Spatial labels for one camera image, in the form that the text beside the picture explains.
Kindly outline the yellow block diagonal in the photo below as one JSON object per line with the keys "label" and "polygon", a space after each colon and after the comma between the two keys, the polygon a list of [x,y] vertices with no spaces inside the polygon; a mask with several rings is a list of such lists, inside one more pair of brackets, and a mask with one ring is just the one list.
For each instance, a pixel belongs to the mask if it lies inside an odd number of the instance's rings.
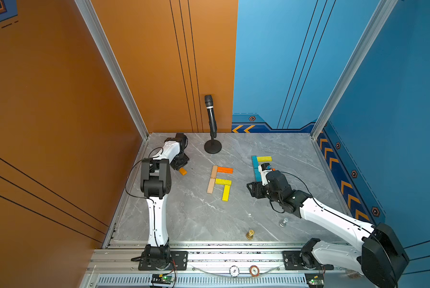
{"label": "yellow block diagonal", "polygon": [[218,185],[224,185],[224,186],[231,186],[232,185],[232,181],[231,180],[224,180],[224,179],[216,178],[216,184],[218,184]]}

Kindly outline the teal block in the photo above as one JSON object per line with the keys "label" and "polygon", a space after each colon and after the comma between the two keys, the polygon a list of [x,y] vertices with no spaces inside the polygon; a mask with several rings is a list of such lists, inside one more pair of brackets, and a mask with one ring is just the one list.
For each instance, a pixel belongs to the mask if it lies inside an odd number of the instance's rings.
{"label": "teal block", "polygon": [[252,165],[253,165],[253,169],[255,171],[258,171],[259,162],[258,162],[258,157],[257,156],[252,156]]}
{"label": "teal block", "polygon": [[258,170],[258,168],[254,170],[254,175],[255,175],[256,182],[262,182],[261,173]]}

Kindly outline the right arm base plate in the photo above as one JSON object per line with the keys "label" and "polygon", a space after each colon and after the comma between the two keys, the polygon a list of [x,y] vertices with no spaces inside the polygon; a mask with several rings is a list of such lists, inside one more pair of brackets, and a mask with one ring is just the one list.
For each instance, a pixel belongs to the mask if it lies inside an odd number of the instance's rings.
{"label": "right arm base plate", "polygon": [[283,251],[283,264],[287,271],[302,271],[302,270],[334,270],[333,265],[321,265],[309,253],[301,253],[300,251]]}

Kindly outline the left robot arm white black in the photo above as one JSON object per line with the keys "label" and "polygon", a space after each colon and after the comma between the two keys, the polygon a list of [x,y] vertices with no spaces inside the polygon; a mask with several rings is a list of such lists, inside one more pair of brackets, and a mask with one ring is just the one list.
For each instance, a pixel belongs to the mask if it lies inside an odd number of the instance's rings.
{"label": "left robot arm white black", "polygon": [[171,250],[166,226],[166,203],[171,191],[171,169],[179,170],[188,163],[184,153],[187,137],[177,133],[167,138],[157,152],[141,162],[141,192],[148,205],[148,244],[140,263],[164,270],[171,264]]}

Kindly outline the yellow block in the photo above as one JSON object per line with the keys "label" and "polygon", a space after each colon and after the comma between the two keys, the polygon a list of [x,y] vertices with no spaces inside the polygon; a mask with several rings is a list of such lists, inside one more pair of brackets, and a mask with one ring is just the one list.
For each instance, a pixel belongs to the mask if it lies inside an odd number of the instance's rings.
{"label": "yellow block", "polygon": [[271,162],[272,161],[271,156],[257,156],[256,159],[258,162]]}
{"label": "yellow block", "polygon": [[223,190],[222,200],[224,202],[227,202],[229,200],[229,195],[230,195],[230,186],[229,185],[225,185],[224,186],[224,190]]}

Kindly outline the tan block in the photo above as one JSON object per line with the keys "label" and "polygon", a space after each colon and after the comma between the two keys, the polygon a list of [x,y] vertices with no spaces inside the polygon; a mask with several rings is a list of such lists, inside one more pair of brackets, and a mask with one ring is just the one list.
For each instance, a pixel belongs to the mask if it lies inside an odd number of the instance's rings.
{"label": "tan block", "polygon": [[217,171],[218,171],[218,166],[213,166],[211,171],[211,179],[216,179]]}
{"label": "tan block", "polygon": [[207,191],[206,191],[208,194],[213,194],[215,184],[216,184],[216,179],[215,178],[211,178],[209,180],[208,188],[207,188]]}

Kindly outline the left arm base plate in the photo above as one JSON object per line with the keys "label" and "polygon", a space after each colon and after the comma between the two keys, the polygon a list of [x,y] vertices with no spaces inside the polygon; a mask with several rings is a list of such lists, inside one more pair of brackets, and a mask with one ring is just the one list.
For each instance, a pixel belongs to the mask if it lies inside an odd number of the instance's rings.
{"label": "left arm base plate", "polygon": [[188,251],[143,252],[138,265],[140,271],[185,271],[188,264]]}

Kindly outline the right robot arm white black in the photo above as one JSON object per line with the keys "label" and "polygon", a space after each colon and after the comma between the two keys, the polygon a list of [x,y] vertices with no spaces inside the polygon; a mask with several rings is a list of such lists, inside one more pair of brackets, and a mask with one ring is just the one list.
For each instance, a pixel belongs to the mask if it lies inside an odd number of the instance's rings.
{"label": "right robot arm white black", "polygon": [[364,275],[379,288],[395,288],[410,260],[394,230],[373,225],[325,206],[309,191],[292,189],[285,180],[246,185],[252,197],[278,203],[284,213],[315,223],[347,242],[346,246],[312,238],[301,249],[303,265],[334,265]]}

